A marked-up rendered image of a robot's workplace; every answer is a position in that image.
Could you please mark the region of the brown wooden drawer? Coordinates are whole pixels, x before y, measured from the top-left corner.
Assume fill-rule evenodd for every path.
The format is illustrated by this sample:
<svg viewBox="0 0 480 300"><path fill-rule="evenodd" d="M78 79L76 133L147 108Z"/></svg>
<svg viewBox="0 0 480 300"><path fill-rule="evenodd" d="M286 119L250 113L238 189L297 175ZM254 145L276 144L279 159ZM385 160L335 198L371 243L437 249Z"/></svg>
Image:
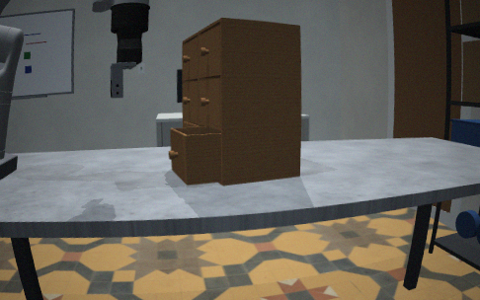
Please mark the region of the brown wooden drawer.
<svg viewBox="0 0 480 300"><path fill-rule="evenodd" d="M170 135L172 170L187 186L221 182L221 130L170 128Z"/></svg>
<svg viewBox="0 0 480 300"><path fill-rule="evenodd" d="M198 120L198 81L183 83L183 116Z"/></svg>
<svg viewBox="0 0 480 300"><path fill-rule="evenodd" d="M198 37L183 45L183 79L198 76Z"/></svg>
<svg viewBox="0 0 480 300"><path fill-rule="evenodd" d="M199 76L220 72L220 25L199 36Z"/></svg>
<svg viewBox="0 0 480 300"><path fill-rule="evenodd" d="M221 127L220 78L199 81L200 122Z"/></svg>
<svg viewBox="0 0 480 300"><path fill-rule="evenodd" d="M190 121L188 121L188 122L190 122ZM184 122L184 127L195 127L195 126L198 126L197 123L194 123L194 122L188 123L188 122Z"/></svg>

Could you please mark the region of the brown wooden chest of drawers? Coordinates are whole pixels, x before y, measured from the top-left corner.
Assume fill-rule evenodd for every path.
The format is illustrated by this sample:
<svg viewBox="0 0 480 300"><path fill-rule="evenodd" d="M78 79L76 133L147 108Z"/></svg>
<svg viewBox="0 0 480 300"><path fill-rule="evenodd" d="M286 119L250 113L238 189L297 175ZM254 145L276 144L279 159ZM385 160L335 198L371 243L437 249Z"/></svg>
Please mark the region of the brown wooden chest of drawers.
<svg viewBox="0 0 480 300"><path fill-rule="evenodd" d="M199 76L199 36L220 25L220 72ZM220 18L198 37L198 120L221 130L222 186L300 177L300 26ZM220 77L221 127L200 122L199 81Z"/></svg>

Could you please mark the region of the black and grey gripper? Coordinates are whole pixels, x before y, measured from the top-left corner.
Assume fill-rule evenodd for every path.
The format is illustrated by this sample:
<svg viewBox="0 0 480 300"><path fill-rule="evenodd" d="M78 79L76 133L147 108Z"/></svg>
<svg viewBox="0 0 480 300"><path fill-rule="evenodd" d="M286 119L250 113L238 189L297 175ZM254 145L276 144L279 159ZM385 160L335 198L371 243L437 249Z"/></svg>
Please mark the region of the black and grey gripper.
<svg viewBox="0 0 480 300"><path fill-rule="evenodd" d="M112 6L112 7L111 7ZM117 63L111 65L111 98L123 98L123 69L142 62L142 32L148 31L149 0L93 0L92 11L112 10L111 32L117 34Z"/></svg>

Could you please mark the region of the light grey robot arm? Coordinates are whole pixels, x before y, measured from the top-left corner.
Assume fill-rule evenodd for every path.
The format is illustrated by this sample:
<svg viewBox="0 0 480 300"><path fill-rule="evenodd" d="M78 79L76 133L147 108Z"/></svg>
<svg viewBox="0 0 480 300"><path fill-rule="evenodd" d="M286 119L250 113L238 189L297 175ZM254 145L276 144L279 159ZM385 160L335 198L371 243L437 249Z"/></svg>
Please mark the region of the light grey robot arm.
<svg viewBox="0 0 480 300"><path fill-rule="evenodd" d="M20 29L0 25L0 159L5 157L9 112L16 70L24 42Z"/></svg>

